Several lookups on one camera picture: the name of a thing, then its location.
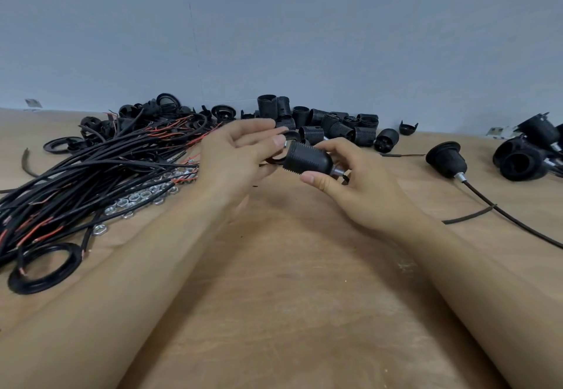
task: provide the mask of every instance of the wooden table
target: wooden table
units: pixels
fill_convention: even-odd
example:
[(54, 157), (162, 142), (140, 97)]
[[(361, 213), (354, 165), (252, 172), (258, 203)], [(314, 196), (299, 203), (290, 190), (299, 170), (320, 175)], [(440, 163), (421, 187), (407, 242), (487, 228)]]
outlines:
[[(78, 134), (83, 116), (0, 110), (0, 188), (29, 179), (19, 168), (25, 147), (38, 172), (57, 162), (60, 156), (44, 153), (42, 144)], [(402, 136), (394, 151), (425, 153), (447, 140), (461, 143), (468, 179), (482, 193), (563, 239), (563, 180), (503, 179), (491, 163), (499, 141), (417, 132)], [(450, 219), (483, 208), (424, 158), (387, 158), (384, 165), (430, 215)], [(112, 223), (88, 260), (46, 292), (11, 293), (4, 268), (0, 328), (9, 330), (59, 295), (165, 208)], [(494, 213), (450, 228), (563, 300), (563, 251)], [(58, 259), (46, 258), (36, 271)], [(121, 387), (484, 389), (506, 383), (408, 256), (362, 233), (327, 197), (278, 170), (252, 189), (243, 214), (209, 246)]]

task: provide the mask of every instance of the forearm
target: forearm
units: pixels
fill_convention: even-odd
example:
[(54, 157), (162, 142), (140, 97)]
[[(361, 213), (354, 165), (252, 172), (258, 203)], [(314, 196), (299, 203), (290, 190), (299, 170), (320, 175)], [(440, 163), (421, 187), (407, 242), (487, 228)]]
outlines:
[(390, 238), (424, 269), (514, 389), (562, 387), (559, 302), (422, 212)]
[(6, 387), (100, 389), (119, 383), (226, 221), (223, 204), (195, 189), (186, 189), (185, 201), (0, 339)]

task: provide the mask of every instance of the wall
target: wall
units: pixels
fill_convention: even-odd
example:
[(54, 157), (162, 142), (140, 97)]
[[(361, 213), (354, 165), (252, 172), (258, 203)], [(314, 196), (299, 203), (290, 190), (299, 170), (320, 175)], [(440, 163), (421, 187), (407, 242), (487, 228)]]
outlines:
[(293, 105), (482, 134), (563, 122), (563, 0), (1, 0), (0, 106)]

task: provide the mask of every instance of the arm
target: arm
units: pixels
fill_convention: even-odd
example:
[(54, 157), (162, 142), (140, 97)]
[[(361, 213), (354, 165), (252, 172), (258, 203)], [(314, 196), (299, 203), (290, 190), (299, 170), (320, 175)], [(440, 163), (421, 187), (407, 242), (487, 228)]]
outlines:
[[(202, 141), (200, 180), (106, 261), (0, 338), (5, 387), (119, 383), (206, 245), (283, 147), (274, 122), (232, 122)], [(225, 167), (232, 168), (225, 176)]]
[(560, 302), (416, 208), (376, 153), (343, 139), (318, 147), (352, 170), (349, 185), (318, 172), (301, 180), (409, 253), (514, 389), (563, 387)]

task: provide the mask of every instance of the metal nut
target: metal nut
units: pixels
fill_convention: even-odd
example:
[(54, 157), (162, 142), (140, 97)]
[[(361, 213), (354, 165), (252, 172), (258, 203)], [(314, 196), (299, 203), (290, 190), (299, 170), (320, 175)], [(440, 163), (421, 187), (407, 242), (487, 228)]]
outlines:
[(92, 234), (93, 236), (100, 236), (107, 231), (108, 231), (108, 226), (106, 226), (105, 224), (97, 224), (96, 226), (94, 226), (94, 229), (92, 230)]

